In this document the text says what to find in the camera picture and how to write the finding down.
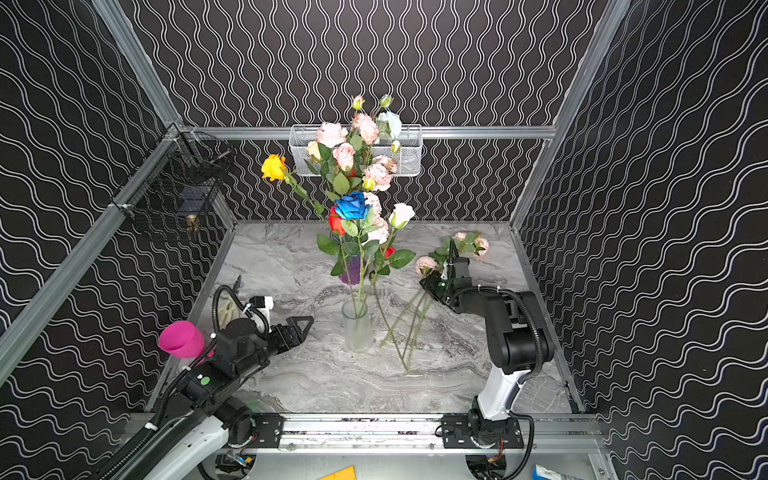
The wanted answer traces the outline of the white rose stem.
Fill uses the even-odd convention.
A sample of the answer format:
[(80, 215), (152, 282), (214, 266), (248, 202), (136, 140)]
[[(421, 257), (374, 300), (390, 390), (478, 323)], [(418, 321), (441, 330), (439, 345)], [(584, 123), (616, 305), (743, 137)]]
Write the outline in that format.
[[(370, 280), (374, 257), (382, 247), (394, 247), (397, 235), (415, 217), (415, 210), (405, 203), (397, 203), (385, 216), (380, 203), (373, 200), (373, 195), (366, 199), (365, 206), (367, 215), (360, 221), (361, 274), (370, 282), (370, 294), (374, 297)], [(393, 270), (403, 269), (415, 259), (415, 253), (412, 250), (395, 249), (396, 252), (389, 260), (389, 270), (382, 270), (379, 279), (389, 275)]]

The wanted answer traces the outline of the pink rose spray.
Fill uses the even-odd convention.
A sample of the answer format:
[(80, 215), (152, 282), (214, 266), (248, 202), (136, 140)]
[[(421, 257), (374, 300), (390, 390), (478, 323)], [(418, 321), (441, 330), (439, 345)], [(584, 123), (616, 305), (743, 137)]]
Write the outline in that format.
[(321, 175), (330, 185), (330, 192), (340, 198), (351, 192), (359, 184), (359, 174), (356, 169), (356, 151), (349, 143), (329, 149), (321, 144), (322, 164)]
[[(449, 254), (469, 254), (474, 257), (484, 256), (490, 249), (489, 241), (479, 231), (457, 232), (441, 240), (441, 246), (414, 260), (414, 268), (419, 280), (425, 280), (429, 274), (438, 273), (447, 277)], [(420, 288), (401, 309), (397, 316), (390, 318), (380, 311), (382, 319), (388, 322), (387, 332), (379, 347), (392, 344), (406, 374), (410, 373), (413, 353), (427, 314), (434, 301)]]

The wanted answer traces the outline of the white light-blue flower stem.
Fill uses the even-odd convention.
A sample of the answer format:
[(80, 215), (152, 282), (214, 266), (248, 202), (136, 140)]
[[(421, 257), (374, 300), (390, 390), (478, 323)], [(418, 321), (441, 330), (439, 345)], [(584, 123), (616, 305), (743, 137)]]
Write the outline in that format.
[(385, 94), (379, 99), (376, 123), (379, 128), (379, 140), (388, 142), (390, 151), (397, 154), (401, 150), (403, 123), (400, 116), (391, 110), (392, 104), (393, 97), (390, 94)]

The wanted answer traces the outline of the yellow rose stem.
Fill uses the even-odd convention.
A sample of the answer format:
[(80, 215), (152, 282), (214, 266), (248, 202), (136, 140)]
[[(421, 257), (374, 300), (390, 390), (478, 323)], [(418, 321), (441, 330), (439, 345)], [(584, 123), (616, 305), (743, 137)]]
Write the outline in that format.
[(293, 174), (288, 170), (286, 159), (284, 157), (279, 155), (268, 156), (262, 164), (261, 172), (264, 179), (268, 179), (269, 181), (280, 181), (289, 185), (296, 195), (311, 205), (312, 209), (319, 217), (325, 216), (328, 219), (329, 225), (333, 231), (336, 231), (340, 235), (344, 234), (341, 223), (336, 221), (338, 215), (336, 214), (335, 208), (332, 207), (328, 210), (318, 201), (314, 200), (309, 195), (308, 191), (299, 184)]

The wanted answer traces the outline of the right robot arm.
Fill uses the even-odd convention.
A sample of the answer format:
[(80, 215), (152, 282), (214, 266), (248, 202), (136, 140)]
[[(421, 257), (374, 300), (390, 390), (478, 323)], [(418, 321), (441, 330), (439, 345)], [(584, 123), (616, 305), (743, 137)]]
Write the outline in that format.
[(420, 281), (425, 292), (457, 314), (471, 314), (484, 321), (486, 345), (492, 362), (486, 385), (473, 400), (467, 420), (445, 427), (448, 444), (460, 447), (471, 441), (480, 448), (520, 445), (520, 417), (512, 411), (524, 384), (537, 376), (554, 357), (535, 296), (500, 286), (475, 284), (469, 274), (470, 260), (459, 253), (456, 241), (448, 243), (447, 258), (440, 270)]

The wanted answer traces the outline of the cream rose stem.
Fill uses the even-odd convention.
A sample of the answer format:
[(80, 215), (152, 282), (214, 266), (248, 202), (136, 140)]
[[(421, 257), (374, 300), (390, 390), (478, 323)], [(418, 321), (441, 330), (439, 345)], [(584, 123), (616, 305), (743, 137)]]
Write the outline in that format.
[(332, 151), (324, 144), (312, 141), (307, 147), (308, 159), (305, 161), (311, 173), (331, 181), (335, 173), (335, 160)]

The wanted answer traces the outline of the clear glass jar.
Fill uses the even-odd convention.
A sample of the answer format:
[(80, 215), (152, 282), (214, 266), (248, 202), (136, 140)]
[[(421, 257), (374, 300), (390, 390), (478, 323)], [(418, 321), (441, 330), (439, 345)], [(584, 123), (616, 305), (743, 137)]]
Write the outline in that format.
[(373, 331), (368, 307), (359, 300), (347, 300), (342, 306), (346, 347), (365, 352), (373, 345)]

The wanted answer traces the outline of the pink rose spray stem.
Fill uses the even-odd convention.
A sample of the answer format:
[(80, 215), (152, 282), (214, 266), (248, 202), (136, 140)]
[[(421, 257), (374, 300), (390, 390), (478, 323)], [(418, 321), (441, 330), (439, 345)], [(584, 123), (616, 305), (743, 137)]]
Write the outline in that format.
[(393, 158), (374, 157), (372, 163), (364, 171), (362, 188), (365, 191), (387, 191), (391, 186), (396, 170), (397, 165)]

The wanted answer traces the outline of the blue flower stem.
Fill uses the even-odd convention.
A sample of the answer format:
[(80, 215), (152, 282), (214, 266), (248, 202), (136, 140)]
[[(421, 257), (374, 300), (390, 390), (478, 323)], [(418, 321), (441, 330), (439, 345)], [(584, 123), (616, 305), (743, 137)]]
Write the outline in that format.
[[(364, 217), (367, 215), (365, 204), (366, 200), (363, 193), (352, 192), (342, 196), (339, 200), (336, 200), (333, 207), (335, 208), (336, 213), (338, 213), (342, 219), (357, 220), (364, 219)], [(334, 248), (334, 245), (329, 241), (330, 233), (326, 235), (319, 235), (317, 237), (317, 247), (326, 255), (333, 256), (336, 263), (336, 256), (331, 251), (331, 249)]]

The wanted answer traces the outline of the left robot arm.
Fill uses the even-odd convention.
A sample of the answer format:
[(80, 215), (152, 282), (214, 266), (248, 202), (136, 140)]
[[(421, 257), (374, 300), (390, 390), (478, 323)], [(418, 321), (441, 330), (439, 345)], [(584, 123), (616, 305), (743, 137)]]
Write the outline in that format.
[(304, 343), (311, 316), (289, 317), (261, 332), (231, 321), (169, 385), (150, 420), (92, 474), (93, 479), (182, 479), (222, 449), (277, 447), (284, 418), (256, 414), (235, 393), (272, 357)]

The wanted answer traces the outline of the purple blue glass vase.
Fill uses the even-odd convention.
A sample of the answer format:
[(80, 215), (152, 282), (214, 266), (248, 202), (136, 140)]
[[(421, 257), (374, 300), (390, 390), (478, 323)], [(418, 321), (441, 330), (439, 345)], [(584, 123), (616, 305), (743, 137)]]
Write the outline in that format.
[(360, 283), (360, 270), (360, 257), (347, 257), (346, 260), (342, 263), (342, 273), (339, 276), (339, 279), (346, 285), (358, 285)]

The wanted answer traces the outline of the large pink peony stem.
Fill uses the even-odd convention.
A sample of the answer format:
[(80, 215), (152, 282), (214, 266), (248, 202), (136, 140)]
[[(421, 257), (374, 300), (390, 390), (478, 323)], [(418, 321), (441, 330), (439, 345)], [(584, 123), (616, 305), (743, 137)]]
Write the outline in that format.
[(355, 164), (359, 174), (359, 184), (352, 190), (365, 191), (362, 188), (365, 169), (374, 158), (373, 146), (379, 140), (379, 128), (374, 117), (364, 110), (365, 99), (356, 95), (351, 100), (351, 122), (345, 126), (341, 123), (323, 122), (315, 132), (315, 141), (333, 149), (342, 143), (351, 144), (355, 151)]

